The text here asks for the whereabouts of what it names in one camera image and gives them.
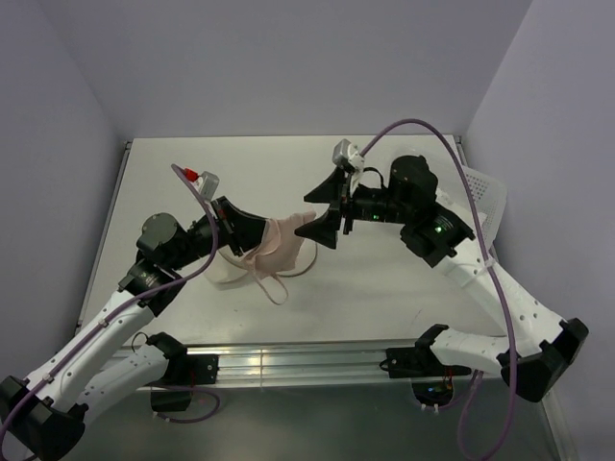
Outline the pink bra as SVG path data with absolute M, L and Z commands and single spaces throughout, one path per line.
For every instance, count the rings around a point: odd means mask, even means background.
M 283 279 L 297 278 L 313 268 L 318 248 L 311 240 L 298 236 L 295 231 L 313 222 L 316 212 L 293 213 L 283 219 L 267 219 L 260 243 L 242 257 L 240 264 L 250 274 L 270 303 L 280 306 L 289 297 Z M 277 300 L 263 283 L 271 278 L 283 291 Z

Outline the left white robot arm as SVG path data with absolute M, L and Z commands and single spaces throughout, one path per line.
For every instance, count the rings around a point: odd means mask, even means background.
M 98 315 L 38 369 L 2 381 L 2 434 L 12 434 L 35 458 L 60 460 L 105 404 L 150 383 L 188 384 L 194 361 L 164 332 L 150 336 L 126 361 L 102 367 L 174 301 L 186 284 L 178 270 L 201 258 L 213 260 L 225 246 L 243 255 L 260 244 L 265 227 L 265 218 L 224 197 L 189 229 L 168 213 L 149 217 L 136 242 L 135 264 Z

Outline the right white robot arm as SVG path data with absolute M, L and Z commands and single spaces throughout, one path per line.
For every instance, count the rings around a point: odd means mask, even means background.
M 576 360 L 588 327 L 548 309 L 482 253 L 469 209 L 441 189 L 424 157 L 394 159 L 388 183 L 378 188 L 356 183 L 349 168 L 337 166 L 304 199 L 327 210 L 297 235 L 333 249 L 338 235 L 350 233 L 356 221 L 399 224 L 400 238 L 414 255 L 514 334 L 488 336 L 436 324 L 413 346 L 387 350 L 382 366 L 390 377 L 477 370 L 501 376 L 518 397 L 539 402 Z

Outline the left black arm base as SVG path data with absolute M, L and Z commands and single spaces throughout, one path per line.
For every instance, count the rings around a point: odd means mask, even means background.
M 173 424 L 187 425 L 205 421 L 221 407 L 221 398 L 208 388 L 215 384 L 219 370 L 217 354 L 187 354 L 173 358 L 162 378 L 150 386 L 150 406 L 154 414 Z M 202 416 L 179 418 L 192 403 L 203 400 L 211 409 Z

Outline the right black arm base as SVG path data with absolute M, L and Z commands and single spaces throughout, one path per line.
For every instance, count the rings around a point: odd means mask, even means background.
M 444 365 L 431 351 L 435 339 L 442 332 L 449 330 L 448 326 L 436 324 L 423 333 L 413 346 L 386 349 L 385 359 L 379 364 L 379 368 L 391 379 L 432 377 L 432 381 L 428 383 L 412 385 L 415 405 L 425 413 L 438 415 L 443 410 L 460 404 L 478 377 L 478 373 L 470 368 Z M 456 376 L 470 378 L 468 387 L 460 393 L 455 391 Z

